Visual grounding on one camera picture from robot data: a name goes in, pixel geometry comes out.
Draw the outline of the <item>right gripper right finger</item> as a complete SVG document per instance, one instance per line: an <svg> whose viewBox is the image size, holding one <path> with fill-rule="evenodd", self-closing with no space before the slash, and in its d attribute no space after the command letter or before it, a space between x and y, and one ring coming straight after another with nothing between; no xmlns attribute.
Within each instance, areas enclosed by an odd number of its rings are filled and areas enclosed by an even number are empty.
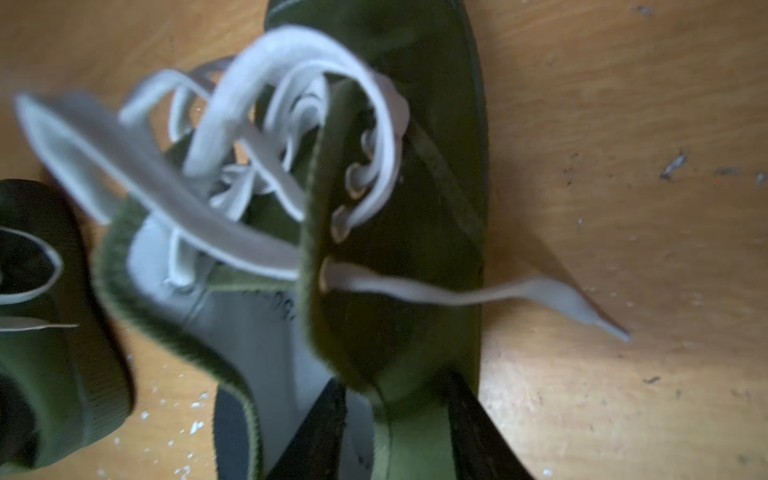
<svg viewBox="0 0 768 480"><path fill-rule="evenodd" d="M457 479L534 479L455 371L447 375L445 397Z"/></svg>

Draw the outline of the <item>green canvas shoe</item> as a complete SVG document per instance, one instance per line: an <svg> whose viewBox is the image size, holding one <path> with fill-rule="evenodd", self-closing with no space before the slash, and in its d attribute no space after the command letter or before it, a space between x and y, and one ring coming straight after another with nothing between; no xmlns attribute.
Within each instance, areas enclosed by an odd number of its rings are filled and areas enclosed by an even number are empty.
<svg viewBox="0 0 768 480"><path fill-rule="evenodd" d="M239 54L116 111L14 101L107 226L100 303L218 384L220 478L267 479L329 380L337 479L457 479L445 387L477 397L482 308L527 300L625 338L570 284L484 283L488 122L459 1L272 1Z"/></svg>
<svg viewBox="0 0 768 480"><path fill-rule="evenodd" d="M118 429L134 389L62 195L1 183L1 472L50 466Z"/></svg>

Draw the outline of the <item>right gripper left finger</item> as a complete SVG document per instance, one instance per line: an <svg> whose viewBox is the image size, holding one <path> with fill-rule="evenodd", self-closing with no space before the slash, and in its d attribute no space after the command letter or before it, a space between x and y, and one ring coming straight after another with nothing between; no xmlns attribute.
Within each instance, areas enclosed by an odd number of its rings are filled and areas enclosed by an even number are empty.
<svg viewBox="0 0 768 480"><path fill-rule="evenodd" d="M346 388L331 379L267 479L336 480L346 414Z"/></svg>

